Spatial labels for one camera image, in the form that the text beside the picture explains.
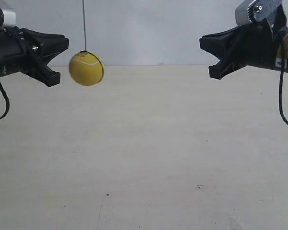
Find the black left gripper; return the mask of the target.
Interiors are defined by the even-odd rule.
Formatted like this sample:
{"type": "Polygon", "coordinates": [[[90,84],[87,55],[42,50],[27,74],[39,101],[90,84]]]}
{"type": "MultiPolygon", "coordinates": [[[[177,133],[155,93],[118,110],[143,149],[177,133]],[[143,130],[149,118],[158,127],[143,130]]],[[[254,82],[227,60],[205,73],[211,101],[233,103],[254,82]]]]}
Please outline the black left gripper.
{"type": "Polygon", "coordinates": [[[27,28],[0,28],[0,77],[21,72],[48,87],[60,83],[60,73],[47,64],[69,48],[61,34],[46,34],[27,28]]]}

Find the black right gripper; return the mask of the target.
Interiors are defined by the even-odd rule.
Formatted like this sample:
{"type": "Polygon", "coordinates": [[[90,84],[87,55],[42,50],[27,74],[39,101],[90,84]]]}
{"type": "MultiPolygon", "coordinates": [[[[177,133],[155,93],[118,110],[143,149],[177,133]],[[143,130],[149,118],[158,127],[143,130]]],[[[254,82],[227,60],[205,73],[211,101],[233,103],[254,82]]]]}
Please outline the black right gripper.
{"type": "Polygon", "coordinates": [[[245,66],[263,69],[281,69],[276,66],[276,53],[280,40],[268,23],[249,27],[241,44],[235,41],[245,32],[243,26],[207,34],[199,39],[200,49],[218,58],[218,62],[208,67],[210,78],[220,80],[245,66]]]}

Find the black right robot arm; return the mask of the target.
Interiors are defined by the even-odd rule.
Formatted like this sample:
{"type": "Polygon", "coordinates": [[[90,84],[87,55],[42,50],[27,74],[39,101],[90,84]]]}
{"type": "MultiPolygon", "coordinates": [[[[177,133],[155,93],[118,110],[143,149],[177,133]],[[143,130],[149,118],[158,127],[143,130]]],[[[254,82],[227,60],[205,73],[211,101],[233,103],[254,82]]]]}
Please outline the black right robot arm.
{"type": "Polygon", "coordinates": [[[275,32],[268,24],[237,26],[204,35],[200,48],[219,62],[208,68],[209,76],[222,79],[246,66],[288,73],[288,28],[275,32]]]}

